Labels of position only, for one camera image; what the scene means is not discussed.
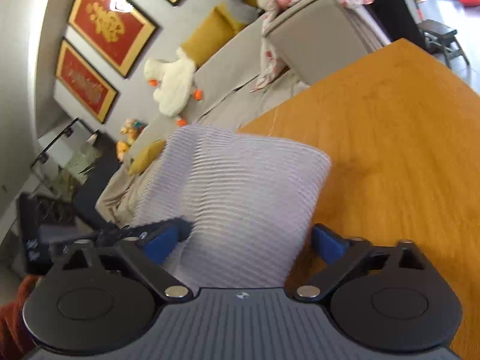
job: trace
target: floor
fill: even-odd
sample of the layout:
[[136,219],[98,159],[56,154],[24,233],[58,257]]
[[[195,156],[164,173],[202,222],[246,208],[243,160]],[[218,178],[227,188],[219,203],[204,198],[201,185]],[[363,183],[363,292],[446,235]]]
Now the floor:
[[[458,30],[457,40],[470,60],[468,67],[460,56],[452,59],[452,71],[480,94],[480,6],[465,8],[457,0],[426,0],[420,4],[425,19],[444,23]],[[434,55],[444,62],[442,54]]]

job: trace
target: orange fabric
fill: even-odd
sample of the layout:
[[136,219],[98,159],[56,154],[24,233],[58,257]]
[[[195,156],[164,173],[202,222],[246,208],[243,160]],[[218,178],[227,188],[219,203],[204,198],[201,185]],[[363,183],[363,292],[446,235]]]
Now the orange fabric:
[[20,360],[35,348],[23,324],[22,309],[35,288],[38,276],[27,276],[18,288],[17,298],[0,307],[0,359]]
[[203,99],[203,90],[201,90],[201,89],[195,90],[195,92],[193,93],[193,98],[197,101],[202,100]]

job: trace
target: blue gripper pad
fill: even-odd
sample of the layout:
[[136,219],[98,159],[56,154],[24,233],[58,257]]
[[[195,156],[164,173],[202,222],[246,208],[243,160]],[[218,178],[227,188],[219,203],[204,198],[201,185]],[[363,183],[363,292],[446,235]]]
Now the blue gripper pad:
[[311,245],[323,261],[331,264],[343,257],[350,242],[318,224],[311,231]]
[[143,245],[143,252],[155,264],[162,264],[177,246],[178,237],[178,227],[171,225],[158,237]]
[[109,353],[65,356],[39,349],[31,360],[459,360],[441,347],[418,354],[375,352],[339,333],[325,311],[282,288],[204,288],[168,305],[138,340]]

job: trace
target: white wall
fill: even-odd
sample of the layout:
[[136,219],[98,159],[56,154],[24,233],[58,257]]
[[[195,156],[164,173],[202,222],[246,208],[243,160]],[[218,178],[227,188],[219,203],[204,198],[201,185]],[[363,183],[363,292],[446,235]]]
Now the white wall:
[[68,28],[66,38],[120,93],[105,125],[101,125],[78,103],[73,96],[57,81],[54,98],[71,117],[81,117],[93,129],[107,131],[112,137],[120,139],[119,133],[128,118],[145,122],[152,121],[158,115],[158,108],[152,98],[152,88],[143,79],[143,63],[147,57],[174,60],[175,50],[187,39],[203,21],[210,10],[224,0],[182,0],[173,7],[166,0],[130,0],[162,29],[150,43],[140,58],[133,73],[123,79],[78,33]]
[[0,0],[0,215],[29,176],[35,157],[27,93],[34,0]]
[[35,0],[30,21],[29,102],[33,140],[47,133],[65,113],[53,99],[58,49],[73,0]]

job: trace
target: lavender ribbed pillow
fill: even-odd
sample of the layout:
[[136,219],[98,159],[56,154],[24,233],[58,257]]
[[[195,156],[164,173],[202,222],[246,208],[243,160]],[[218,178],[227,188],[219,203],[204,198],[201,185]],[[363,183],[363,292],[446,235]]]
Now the lavender ribbed pillow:
[[305,242],[330,159],[287,139],[186,126],[169,139],[133,225],[194,223],[166,269],[199,287],[281,287]]

